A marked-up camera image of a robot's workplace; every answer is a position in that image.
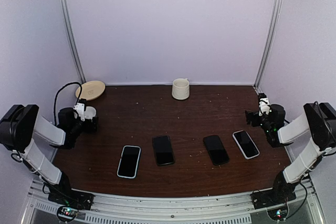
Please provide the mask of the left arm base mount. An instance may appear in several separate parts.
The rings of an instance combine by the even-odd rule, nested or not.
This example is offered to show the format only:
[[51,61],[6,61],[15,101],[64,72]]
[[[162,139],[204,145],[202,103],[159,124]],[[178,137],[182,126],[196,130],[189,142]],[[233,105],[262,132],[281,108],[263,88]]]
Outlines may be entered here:
[[91,209],[94,199],[93,194],[80,191],[72,191],[72,193],[71,197],[64,196],[60,193],[50,193],[48,195],[48,200],[78,210]]

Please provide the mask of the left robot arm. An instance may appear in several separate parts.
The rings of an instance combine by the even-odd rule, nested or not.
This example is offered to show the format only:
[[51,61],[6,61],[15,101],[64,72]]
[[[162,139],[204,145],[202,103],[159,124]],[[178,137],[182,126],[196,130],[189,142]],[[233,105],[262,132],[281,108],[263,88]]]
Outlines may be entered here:
[[15,104],[1,118],[1,144],[11,151],[12,159],[40,176],[58,200],[71,205],[76,197],[68,176],[51,163],[34,138],[70,150],[82,133],[97,131],[98,117],[95,108],[78,103],[74,108],[61,109],[58,118],[59,124],[53,125],[39,114],[37,105]]

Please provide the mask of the lilac silicone phone case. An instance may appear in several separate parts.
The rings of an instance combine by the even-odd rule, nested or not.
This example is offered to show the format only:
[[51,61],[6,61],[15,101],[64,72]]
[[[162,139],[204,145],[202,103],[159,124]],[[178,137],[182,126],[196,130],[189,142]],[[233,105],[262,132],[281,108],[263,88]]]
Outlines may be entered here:
[[260,155],[259,149],[246,131],[234,132],[232,136],[245,159],[252,159]]

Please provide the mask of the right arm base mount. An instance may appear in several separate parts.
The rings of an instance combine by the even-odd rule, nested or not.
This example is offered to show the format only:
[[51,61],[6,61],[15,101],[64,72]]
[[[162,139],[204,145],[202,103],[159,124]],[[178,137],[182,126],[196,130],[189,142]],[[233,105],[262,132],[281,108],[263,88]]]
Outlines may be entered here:
[[296,199],[295,193],[288,195],[276,195],[273,189],[255,190],[250,195],[255,209],[268,208],[275,205],[285,204]]

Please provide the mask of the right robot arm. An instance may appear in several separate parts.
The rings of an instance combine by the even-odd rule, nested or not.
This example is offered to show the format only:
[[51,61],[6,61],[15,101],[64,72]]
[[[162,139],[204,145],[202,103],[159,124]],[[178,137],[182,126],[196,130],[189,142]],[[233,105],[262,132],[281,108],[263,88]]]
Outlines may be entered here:
[[289,122],[282,105],[261,99],[259,110],[245,111],[245,117],[247,124],[264,131],[271,147],[289,147],[297,140],[305,143],[291,164],[276,176],[269,192],[274,204],[287,198],[325,156],[335,154],[335,108],[327,102],[306,103],[303,113]]

